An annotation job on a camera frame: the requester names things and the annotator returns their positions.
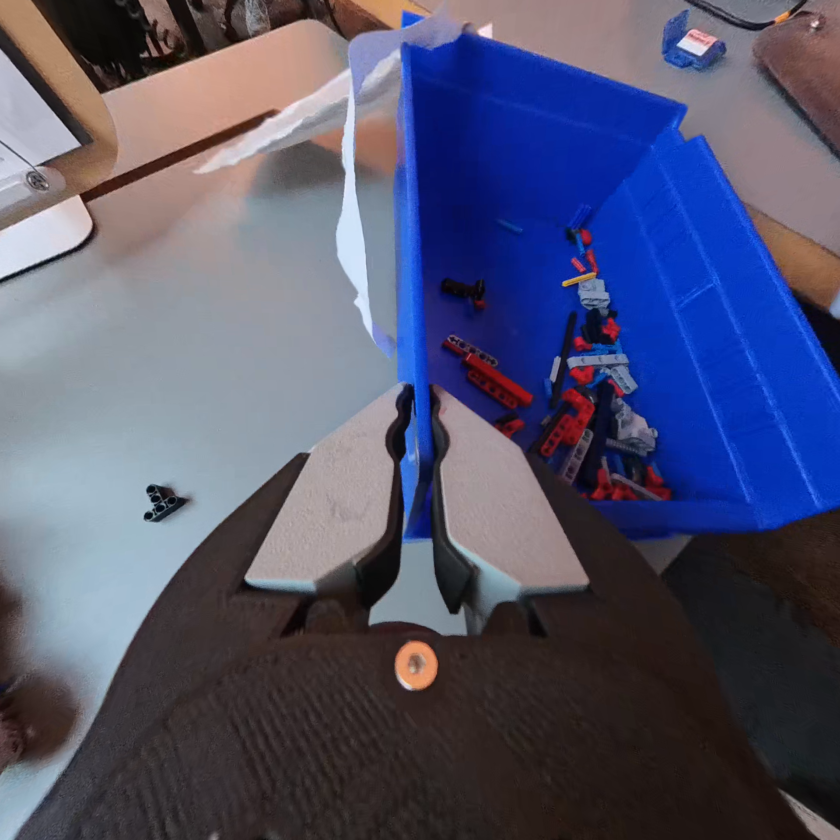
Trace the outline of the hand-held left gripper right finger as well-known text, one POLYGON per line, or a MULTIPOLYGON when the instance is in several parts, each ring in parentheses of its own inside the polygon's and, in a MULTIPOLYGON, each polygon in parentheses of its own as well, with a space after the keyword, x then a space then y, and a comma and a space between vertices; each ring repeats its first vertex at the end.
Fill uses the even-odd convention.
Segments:
POLYGON ((501 604, 587 590, 589 576, 521 448, 443 387, 430 394, 434 570, 447 609, 480 634, 501 604))

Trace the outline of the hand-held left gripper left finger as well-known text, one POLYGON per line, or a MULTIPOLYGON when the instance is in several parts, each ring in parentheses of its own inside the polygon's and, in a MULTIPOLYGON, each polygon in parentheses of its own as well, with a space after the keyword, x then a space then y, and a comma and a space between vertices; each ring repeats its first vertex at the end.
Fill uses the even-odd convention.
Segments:
POLYGON ((248 586, 359 608, 392 588, 413 397, 411 385, 395 385, 312 447, 245 574, 248 586))

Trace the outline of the blue plastic bin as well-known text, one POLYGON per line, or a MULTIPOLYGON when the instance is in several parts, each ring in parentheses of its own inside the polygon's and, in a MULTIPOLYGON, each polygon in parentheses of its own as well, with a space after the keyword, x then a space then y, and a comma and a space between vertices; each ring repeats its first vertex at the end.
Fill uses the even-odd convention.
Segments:
POLYGON ((443 218, 594 207, 633 388, 619 430, 666 500, 592 500, 632 539, 753 532, 838 509, 838 374, 682 104, 477 35, 402 48, 398 374, 413 385, 406 537, 430 535, 425 246, 443 218))

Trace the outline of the pile of loose lego parts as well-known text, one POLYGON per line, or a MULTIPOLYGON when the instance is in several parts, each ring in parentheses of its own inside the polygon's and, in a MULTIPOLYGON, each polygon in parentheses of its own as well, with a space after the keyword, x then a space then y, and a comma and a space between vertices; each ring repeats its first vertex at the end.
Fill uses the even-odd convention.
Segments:
POLYGON ((559 222, 438 219, 424 255, 429 400, 443 415, 447 392, 583 498, 666 500, 643 454, 657 430, 618 429, 634 384, 594 221, 588 203, 559 222))

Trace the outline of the black triangular lego piece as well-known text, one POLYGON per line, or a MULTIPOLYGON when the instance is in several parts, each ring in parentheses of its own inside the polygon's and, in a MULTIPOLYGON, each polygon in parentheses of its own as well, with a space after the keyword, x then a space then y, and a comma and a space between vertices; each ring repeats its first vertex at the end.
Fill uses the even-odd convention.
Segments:
POLYGON ((189 501, 187 497, 176 494, 172 488, 157 484, 149 484, 145 494, 150 508, 143 514, 144 522, 161 522, 182 509, 189 501))

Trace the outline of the wooden side table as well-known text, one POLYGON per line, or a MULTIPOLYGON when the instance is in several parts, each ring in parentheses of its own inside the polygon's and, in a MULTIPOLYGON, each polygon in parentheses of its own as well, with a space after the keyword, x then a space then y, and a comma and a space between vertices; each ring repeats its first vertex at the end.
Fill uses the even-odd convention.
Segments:
POLYGON ((839 257, 745 204, 752 223, 794 292, 838 318, 839 257))

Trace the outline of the small blue plastic case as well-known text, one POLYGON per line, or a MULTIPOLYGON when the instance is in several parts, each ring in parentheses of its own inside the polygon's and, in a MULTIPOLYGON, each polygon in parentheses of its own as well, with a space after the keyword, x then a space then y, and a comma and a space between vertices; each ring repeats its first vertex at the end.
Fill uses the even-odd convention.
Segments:
POLYGON ((707 70, 726 55, 727 46, 715 36, 690 28, 689 19, 690 11, 686 9, 667 21, 661 55, 665 63, 678 69, 707 70))

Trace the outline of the brown leather pouch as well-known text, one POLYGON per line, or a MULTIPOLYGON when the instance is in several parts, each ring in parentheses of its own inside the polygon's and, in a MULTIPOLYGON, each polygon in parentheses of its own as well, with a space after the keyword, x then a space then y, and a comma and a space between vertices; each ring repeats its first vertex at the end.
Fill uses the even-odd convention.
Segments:
POLYGON ((839 154, 838 12, 802 10, 757 35, 752 55, 824 144, 839 154))

